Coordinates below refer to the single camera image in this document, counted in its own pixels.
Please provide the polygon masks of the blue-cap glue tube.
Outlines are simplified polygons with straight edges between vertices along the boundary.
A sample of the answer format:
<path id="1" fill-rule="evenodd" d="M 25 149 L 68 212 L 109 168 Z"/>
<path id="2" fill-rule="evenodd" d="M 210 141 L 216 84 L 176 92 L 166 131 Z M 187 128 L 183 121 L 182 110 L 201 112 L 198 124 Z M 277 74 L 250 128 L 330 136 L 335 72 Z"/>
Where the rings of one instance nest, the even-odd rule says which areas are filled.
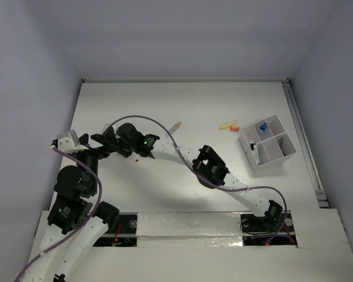
<path id="1" fill-rule="evenodd" d="M 259 127 L 259 129 L 264 132 L 268 129 L 268 122 L 265 120 Z"/>

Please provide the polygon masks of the blue-cap white marker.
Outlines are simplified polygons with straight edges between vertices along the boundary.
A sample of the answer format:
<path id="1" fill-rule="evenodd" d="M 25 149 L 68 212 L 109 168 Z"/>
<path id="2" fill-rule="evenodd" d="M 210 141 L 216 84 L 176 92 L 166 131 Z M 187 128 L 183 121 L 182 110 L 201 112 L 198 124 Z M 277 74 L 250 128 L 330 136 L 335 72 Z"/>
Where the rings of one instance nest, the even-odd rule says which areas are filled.
<path id="1" fill-rule="evenodd" d="M 254 156 L 254 159 L 256 161 L 257 165 L 260 165 L 260 159 L 259 159 L 259 154 L 258 154 L 258 146 L 255 142 L 250 143 L 250 149 L 252 151 L 252 154 Z"/>

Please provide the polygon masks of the black scissors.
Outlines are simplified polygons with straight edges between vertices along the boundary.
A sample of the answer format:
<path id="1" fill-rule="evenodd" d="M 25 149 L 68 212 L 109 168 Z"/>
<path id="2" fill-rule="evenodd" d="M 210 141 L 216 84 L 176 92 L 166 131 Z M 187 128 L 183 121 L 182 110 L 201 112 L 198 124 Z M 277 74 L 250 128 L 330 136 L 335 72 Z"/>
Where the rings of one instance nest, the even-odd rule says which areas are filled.
<path id="1" fill-rule="evenodd" d="M 280 137 L 278 139 L 278 146 L 281 149 L 282 154 L 285 156 L 286 153 L 285 153 L 285 149 L 284 149 L 284 138 L 283 137 Z"/>

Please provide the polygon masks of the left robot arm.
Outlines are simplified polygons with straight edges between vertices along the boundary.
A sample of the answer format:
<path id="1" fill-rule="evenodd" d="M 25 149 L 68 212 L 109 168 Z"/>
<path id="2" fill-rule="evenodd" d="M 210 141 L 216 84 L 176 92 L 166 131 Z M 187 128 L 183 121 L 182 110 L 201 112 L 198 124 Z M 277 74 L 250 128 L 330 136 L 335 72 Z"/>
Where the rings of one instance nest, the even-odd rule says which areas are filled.
<path id="1" fill-rule="evenodd" d="M 62 168 L 54 186 L 56 199 L 38 255 L 17 275 L 16 281 L 70 281 L 91 247 L 106 232 L 118 227 L 119 210 L 101 200 L 98 162 L 118 148 L 114 132 L 59 134 L 54 152 L 73 161 Z"/>

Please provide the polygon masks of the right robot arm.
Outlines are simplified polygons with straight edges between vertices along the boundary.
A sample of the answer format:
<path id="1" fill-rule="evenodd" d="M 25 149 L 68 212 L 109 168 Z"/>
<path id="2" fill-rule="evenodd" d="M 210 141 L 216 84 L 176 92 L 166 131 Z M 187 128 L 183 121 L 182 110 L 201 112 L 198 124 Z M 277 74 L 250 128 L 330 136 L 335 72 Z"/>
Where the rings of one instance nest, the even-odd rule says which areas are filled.
<path id="1" fill-rule="evenodd" d="M 260 226 L 265 230 L 273 230 L 285 220 L 282 205 L 244 185 L 208 145 L 200 149 L 181 148 L 170 138 L 143 135 L 130 123 L 125 123 L 117 129 L 110 126 L 103 133 L 92 135 L 91 139 L 107 147 L 107 151 L 117 152 L 125 158 L 135 153 L 141 157 L 167 160 L 186 166 L 196 175 L 200 184 L 223 191 L 248 208 L 259 218 Z"/>

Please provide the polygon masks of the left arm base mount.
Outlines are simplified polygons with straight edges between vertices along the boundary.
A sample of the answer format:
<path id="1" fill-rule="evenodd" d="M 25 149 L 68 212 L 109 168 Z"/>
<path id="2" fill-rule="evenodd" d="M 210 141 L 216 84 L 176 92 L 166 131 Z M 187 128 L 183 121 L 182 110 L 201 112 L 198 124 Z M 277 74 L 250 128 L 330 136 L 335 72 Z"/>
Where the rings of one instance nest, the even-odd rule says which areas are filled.
<path id="1" fill-rule="evenodd" d="M 95 243 L 94 247 L 136 247 L 137 213 L 120 214 L 115 229 L 107 231 Z"/>

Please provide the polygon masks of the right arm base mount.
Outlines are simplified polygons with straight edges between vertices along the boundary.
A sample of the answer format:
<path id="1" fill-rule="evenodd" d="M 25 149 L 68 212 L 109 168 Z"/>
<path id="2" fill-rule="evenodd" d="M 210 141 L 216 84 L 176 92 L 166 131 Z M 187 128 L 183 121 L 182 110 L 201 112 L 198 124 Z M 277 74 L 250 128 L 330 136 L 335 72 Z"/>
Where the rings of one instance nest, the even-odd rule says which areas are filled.
<path id="1" fill-rule="evenodd" d="M 291 213 L 287 213 L 286 221 L 278 234 L 268 243 L 266 241 L 273 236 L 277 227 L 265 227 L 262 222 L 253 214 L 241 214 L 239 225 L 242 231 L 242 241 L 244 246 L 297 246 L 294 222 Z"/>

